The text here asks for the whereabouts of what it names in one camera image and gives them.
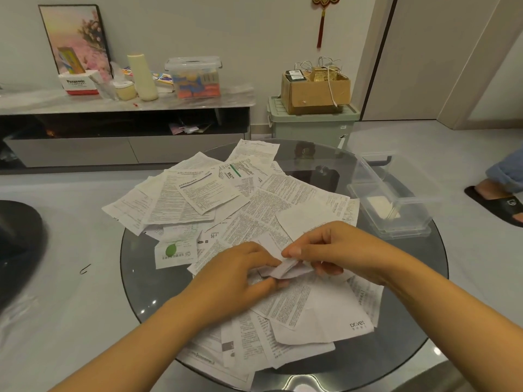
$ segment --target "green storage bin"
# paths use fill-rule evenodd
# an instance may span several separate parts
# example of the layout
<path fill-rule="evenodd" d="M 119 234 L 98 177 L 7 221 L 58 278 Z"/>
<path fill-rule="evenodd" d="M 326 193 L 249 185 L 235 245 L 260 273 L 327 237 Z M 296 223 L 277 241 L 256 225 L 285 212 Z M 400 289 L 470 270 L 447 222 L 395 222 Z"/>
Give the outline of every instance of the green storage bin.
<path fill-rule="evenodd" d="M 341 137 L 348 137 L 359 111 L 344 105 L 338 114 L 289 115 L 278 96 L 271 96 L 267 104 L 269 126 L 278 139 L 296 139 L 338 147 Z"/>

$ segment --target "white lid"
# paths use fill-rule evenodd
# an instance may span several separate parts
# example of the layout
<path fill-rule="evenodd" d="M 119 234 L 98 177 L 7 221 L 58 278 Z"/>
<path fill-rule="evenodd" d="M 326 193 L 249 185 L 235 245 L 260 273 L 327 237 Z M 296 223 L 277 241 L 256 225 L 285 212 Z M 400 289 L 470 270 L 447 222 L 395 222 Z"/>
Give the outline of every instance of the white lid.
<path fill-rule="evenodd" d="M 134 85 L 132 81 L 113 81 L 112 84 L 116 89 L 123 89 Z"/>
<path fill-rule="evenodd" d="M 222 67 L 219 56 L 172 57 L 165 62 L 165 71 L 217 69 Z"/>

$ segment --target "picture frame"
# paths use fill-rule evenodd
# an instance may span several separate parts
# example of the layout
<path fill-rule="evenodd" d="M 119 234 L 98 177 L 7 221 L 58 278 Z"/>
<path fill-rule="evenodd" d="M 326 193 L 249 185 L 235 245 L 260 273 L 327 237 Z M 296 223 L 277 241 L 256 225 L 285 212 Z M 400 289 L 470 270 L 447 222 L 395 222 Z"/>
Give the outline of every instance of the picture frame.
<path fill-rule="evenodd" d="M 38 8 L 58 73 L 68 71 L 58 48 L 70 47 L 84 70 L 98 70 L 108 82 L 111 59 L 98 5 L 40 4 Z"/>

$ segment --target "round table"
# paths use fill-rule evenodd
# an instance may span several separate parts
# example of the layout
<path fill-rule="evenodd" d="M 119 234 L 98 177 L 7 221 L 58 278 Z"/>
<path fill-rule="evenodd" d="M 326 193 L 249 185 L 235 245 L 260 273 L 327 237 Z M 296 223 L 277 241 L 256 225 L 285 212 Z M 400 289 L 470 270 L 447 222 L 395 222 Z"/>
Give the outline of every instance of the round table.
<path fill-rule="evenodd" d="M 298 140 L 269 139 L 280 144 L 275 160 L 287 173 L 324 190 L 349 195 L 356 158 L 353 154 L 324 145 Z M 225 161 L 236 144 L 206 152 Z M 404 190 L 398 181 L 394 187 Z M 434 222 L 426 237 L 389 241 L 448 277 L 445 247 Z M 358 228 L 373 234 L 369 221 L 360 212 Z M 121 273 L 129 304 L 140 322 L 145 321 L 169 298 L 180 293 L 191 281 L 187 266 L 155 269 L 154 246 L 157 241 L 125 231 L 121 246 Z M 278 370 L 257 372 L 252 391 L 293 389 L 307 384 L 319 391 L 353 390 L 389 374 L 425 343 L 427 336 L 405 307 L 388 289 L 383 292 L 379 326 L 373 333 L 335 342 L 336 350 L 289 363 Z"/>

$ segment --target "slipper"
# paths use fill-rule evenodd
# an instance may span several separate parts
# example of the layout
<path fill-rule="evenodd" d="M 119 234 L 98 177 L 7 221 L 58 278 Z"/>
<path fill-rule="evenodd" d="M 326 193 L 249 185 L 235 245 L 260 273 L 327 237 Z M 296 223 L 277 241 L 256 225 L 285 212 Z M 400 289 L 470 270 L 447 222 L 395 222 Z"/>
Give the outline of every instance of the slipper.
<path fill-rule="evenodd" d="M 521 204 L 518 198 L 506 197 L 495 200 L 486 200 L 475 190 L 473 185 L 465 189 L 465 194 L 501 220 L 506 221 L 513 226 L 523 227 L 522 222 L 519 222 L 512 217 L 515 214 L 523 213 L 523 204 Z"/>

